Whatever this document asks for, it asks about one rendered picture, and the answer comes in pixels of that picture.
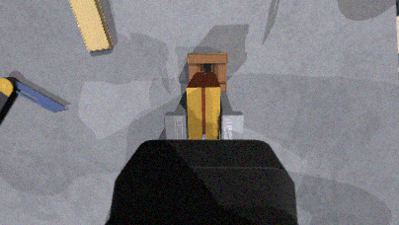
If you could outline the black sliding bevel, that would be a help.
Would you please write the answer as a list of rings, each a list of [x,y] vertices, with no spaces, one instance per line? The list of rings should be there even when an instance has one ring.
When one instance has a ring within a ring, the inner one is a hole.
[[[21,93],[20,91],[23,91],[35,97],[37,100],[32,99],[31,97]],[[13,105],[18,94],[48,109],[51,112],[67,109],[66,107],[60,105],[59,103],[23,85],[15,77],[0,78],[0,124],[4,119],[5,115],[7,114],[8,110],[10,109],[10,107]]]

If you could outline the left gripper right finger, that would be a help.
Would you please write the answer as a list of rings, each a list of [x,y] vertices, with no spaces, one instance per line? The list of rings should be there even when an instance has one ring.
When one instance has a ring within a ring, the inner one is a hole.
[[[234,112],[225,91],[220,91],[220,140],[243,140],[244,115]]]

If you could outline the brown wooden slotted block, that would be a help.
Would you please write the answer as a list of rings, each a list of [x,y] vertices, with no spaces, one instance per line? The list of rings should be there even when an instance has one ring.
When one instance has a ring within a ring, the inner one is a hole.
[[[220,85],[220,91],[227,93],[226,64],[228,53],[189,53],[189,80],[191,81],[196,72],[204,72],[204,64],[210,63],[210,72],[215,72]]]

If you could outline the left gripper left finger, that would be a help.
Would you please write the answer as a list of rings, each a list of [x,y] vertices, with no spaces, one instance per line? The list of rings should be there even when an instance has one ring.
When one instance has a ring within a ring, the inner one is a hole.
[[[174,112],[164,115],[166,140],[188,140],[187,91],[181,98]]]

